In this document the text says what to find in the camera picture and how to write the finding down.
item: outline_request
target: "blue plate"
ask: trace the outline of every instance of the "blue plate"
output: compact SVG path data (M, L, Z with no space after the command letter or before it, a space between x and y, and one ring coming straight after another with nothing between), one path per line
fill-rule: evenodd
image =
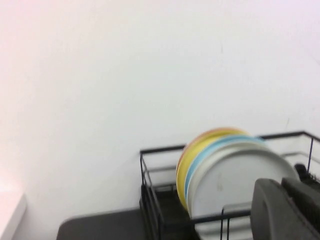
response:
M188 199L188 186L189 182L191 180L191 177L199 164L208 156L210 156L214 151L216 151L219 148L222 148L228 144L236 143L239 141L248 141L248 142L254 142L254 143L260 143L262 145L266 145L262 138L259 137L253 137L253 136L247 136L247 135L229 135L225 137L221 137L219 140L211 143L208 145L203 151L201 151L195 159L190 164L190 167L187 171L185 182L184 182L184 197L185 199Z

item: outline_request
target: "plate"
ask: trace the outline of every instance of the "plate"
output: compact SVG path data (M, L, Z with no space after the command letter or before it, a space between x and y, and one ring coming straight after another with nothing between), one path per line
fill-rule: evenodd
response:
M215 151L199 165L190 181L189 214L191 218L220 214L226 206L250 202L257 179L281 182L283 177L299 179L296 170L285 159L263 146L239 143ZM251 234L249 219L231 221L230 234ZM220 221L197 224L195 229L203 239L208 236L220 239Z
M187 171L191 161L208 144L212 143L213 141L217 140L222 136L230 135L230 134L246 134L246 133L243 132L242 130L231 128L231 127L216 128L201 134L184 148L176 167L176 189L177 189L180 202L185 209L187 209L187 203L186 203L185 194L184 194L185 179L186 179Z
M186 205L188 206L188 186L190 180L192 178L193 173L197 169L197 167L201 164L201 162L211 155L214 151L217 151L221 148L226 148L228 146L232 146L239 143L252 143L255 145L262 145L267 148L265 142L261 138L247 136L247 135L228 135L219 138L217 141L210 143L207 147L205 147L191 162L184 183L184 198L187 200Z

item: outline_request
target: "black countertop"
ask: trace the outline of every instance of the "black countertop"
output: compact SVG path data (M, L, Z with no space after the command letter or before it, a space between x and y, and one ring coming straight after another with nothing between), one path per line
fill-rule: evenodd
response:
M147 240L139 209L79 217L64 222L56 240Z

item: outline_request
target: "dish rack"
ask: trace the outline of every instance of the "dish rack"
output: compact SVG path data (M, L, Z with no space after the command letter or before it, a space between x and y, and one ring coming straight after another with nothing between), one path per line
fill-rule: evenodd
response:
M302 182L320 192L320 181L309 173L314 141L320 143L320 138L305 131L286 132L259 136L264 140L285 139L306 136L310 138L310 151L306 171L301 165L296 170ZM165 152L182 151L186 145L174 145L161 148L143 149L140 151L141 168L141 198L140 211L144 221L146 235L150 240L200 240L195 231L195 224L221 222L220 240L229 240L231 219L250 217L250 208L238 209L190 219L188 212L183 208L178 198L176 183L153 184L150 173L164 173L175 170L175 166L157 167L148 169L144 157Z

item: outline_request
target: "yellow plate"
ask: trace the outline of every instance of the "yellow plate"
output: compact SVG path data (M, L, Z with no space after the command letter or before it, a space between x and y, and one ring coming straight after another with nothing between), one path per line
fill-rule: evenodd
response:
M190 164L195 159L195 157L210 143L218 140L225 135L233 134L247 135L246 132L236 128L215 128L213 130L202 133L184 148L176 168L176 190L178 192L180 202L185 209L188 209L184 194L185 179Z

